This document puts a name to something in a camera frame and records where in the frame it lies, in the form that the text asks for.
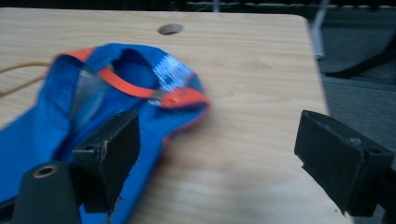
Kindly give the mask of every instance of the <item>orange strap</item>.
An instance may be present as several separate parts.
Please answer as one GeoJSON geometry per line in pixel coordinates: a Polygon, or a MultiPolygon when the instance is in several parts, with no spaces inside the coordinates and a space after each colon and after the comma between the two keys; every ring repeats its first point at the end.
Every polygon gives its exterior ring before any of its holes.
{"type": "MultiPolygon", "coordinates": [[[[76,59],[84,63],[91,56],[93,51],[94,48],[88,48],[66,52],[65,54],[75,57],[76,59]]],[[[108,84],[110,84],[119,91],[143,99],[159,100],[161,102],[161,106],[165,108],[195,105],[197,103],[204,103],[210,105],[210,102],[205,95],[192,88],[176,88],[174,91],[170,92],[146,89],[132,85],[131,83],[117,76],[113,71],[111,71],[111,69],[107,67],[99,71],[98,75],[108,84]]]]}

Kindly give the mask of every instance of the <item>elastic cord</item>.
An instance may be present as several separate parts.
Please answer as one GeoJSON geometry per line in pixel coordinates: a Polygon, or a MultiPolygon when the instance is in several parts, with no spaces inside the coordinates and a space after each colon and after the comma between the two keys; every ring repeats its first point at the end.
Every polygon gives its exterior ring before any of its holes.
{"type": "MultiPolygon", "coordinates": [[[[5,67],[5,68],[1,68],[0,69],[0,74],[1,73],[5,73],[9,70],[13,70],[13,69],[17,69],[17,68],[22,68],[22,67],[30,67],[30,66],[50,66],[50,63],[44,63],[44,62],[29,62],[29,63],[19,63],[16,65],[12,65],[10,67],[5,67]]],[[[7,91],[0,91],[0,97],[3,97],[5,95],[8,95],[14,91],[18,91],[26,86],[29,86],[30,84],[33,84],[39,80],[41,80],[44,76],[40,76],[40,77],[35,77],[25,83],[22,83],[20,86],[14,87],[11,90],[7,90],[7,91]]]]}

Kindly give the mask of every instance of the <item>wood grain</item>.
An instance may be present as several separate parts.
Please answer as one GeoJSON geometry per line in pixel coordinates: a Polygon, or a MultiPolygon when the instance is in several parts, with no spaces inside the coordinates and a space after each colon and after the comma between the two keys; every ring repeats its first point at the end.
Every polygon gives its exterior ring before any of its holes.
{"type": "MultiPolygon", "coordinates": [[[[164,149],[131,223],[351,223],[293,154],[301,111],[327,111],[305,19],[1,8],[0,30],[0,67],[121,42],[159,47],[200,76],[211,115],[164,149]],[[168,23],[183,29],[158,34],[168,23]]],[[[38,87],[1,98],[0,125],[38,87]]]]}

